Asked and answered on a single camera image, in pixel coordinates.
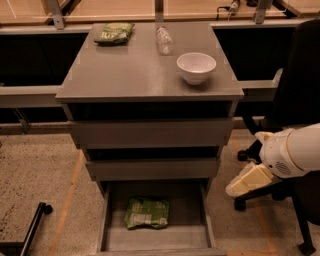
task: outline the black chair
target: black chair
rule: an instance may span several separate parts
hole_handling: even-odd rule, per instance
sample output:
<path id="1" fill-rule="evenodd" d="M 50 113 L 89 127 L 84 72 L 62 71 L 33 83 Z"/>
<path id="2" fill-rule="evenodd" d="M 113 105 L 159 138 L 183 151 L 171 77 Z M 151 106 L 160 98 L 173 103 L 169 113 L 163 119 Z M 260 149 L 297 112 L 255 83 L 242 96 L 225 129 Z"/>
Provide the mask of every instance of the black chair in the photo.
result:
<path id="1" fill-rule="evenodd" d="M 273 100 L 273 108 L 256 122 L 243 117 L 252 134 L 258 131 L 277 132 L 285 126 L 320 122 L 320 20 L 299 24 L 292 37 L 288 62 L 283 67 Z M 261 163 L 261 143 L 256 140 L 248 149 L 238 152 L 238 160 Z M 274 200 L 291 197 L 299 220 L 304 243 L 299 249 L 311 255 L 313 247 L 308 223 L 320 225 L 320 170 L 304 177 L 282 179 L 281 182 L 253 190 L 234 201 L 236 210 L 246 209 L 246 200 L 270 194 Z"/>

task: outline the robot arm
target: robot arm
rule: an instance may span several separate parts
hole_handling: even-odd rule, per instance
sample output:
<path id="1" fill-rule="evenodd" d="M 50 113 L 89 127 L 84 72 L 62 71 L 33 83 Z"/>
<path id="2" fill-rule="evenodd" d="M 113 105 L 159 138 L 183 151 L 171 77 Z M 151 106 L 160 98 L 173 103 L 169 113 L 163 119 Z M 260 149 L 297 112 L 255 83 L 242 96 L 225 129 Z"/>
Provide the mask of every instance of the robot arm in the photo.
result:
<path id="1" fill-rule="evenodd" d="M 320 123 L 277 133 L 258 132 L 262 164 L 249 163 L 227 186 L 230 196 L 320 170 Z"/>

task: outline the green snack bag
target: green snack bag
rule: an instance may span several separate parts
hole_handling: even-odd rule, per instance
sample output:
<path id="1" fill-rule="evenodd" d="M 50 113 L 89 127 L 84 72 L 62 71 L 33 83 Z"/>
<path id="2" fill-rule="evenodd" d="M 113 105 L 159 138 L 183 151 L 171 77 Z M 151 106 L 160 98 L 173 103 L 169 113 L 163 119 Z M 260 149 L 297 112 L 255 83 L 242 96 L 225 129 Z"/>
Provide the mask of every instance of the green snack bag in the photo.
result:
<path id="1" fill-rule="evenodd" d="M 168 225 L 168 216 L 168 201 L 137 196 L 129 200 L 124 221 L 128 229 L 139 226 L 160 229 Z"/>
<path id="2" fill-rule="evenodd" d="M 133 23 L 125 22 L 107 23 L 102 32 L 94 38 L 94 41 L 98 44 L 106 45 L 126 43 L 130 39 L 134 25 Z"/>

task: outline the chair wheel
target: chair wheel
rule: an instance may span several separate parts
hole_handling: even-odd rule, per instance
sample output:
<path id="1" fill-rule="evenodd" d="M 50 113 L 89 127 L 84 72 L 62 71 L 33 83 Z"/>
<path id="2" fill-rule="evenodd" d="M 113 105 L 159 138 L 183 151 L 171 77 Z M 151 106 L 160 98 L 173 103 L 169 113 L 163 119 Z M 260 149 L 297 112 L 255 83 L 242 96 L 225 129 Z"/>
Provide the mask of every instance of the chair wheel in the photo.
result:
<path id="1" fill-rule="evenodd" d="M 312 245 L 306 246 L 305 243 L 299 245 L 299 250 L 302 252 L 304 256 L 310 256 L 316 251 L 316 249 Z"/>
<path id="2" fill-rule="evenodd" d="M 236 198 L 234 200 L 234 209 L 237 211 L 245 211 L 247 209 L 246 201 L 243 199 Z"/>
<path id="3" fill-rule="evenodd" d="M 238 152 L 238 161 L 244 162 L 248 160 L 248 155 L 245 150 L 240 150 Z"/>
<path id="4" fill-rule="evenodd" d="M 45 208 L 43 209 L 43 213 L 45 215 L 49 215 L 52 212 L 53 212 L 53 208 L 50 204 L 46 205 Z"/>

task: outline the floor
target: floor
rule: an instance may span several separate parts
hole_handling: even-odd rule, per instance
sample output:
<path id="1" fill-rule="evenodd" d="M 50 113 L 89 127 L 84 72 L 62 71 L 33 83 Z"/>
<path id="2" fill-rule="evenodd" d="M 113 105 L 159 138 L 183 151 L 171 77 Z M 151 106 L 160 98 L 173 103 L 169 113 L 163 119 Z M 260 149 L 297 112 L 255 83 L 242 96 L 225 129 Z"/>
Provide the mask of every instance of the floor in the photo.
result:
<path id="1" fill-rule="evenodd" d="M 237 212 L 225 193 L 243 166 L 236 152 L 252 140 L 246 129 L 233 130 L 207 196 L 216 246 L 230 256 L 301 255 L 289 199 L 255 199 Z M 0 177 L 0 242 L 23 241 L 38 203 L 45 202 L 54 211 L 42 217 L 28 255 L 95 254 L 104 200 L 67 128 L 34 126 L 27 134 L 19 127 L 1 128 Z M 320 228 L 310 228 L 318 248 L 314 256 L 320 255 Z"/>

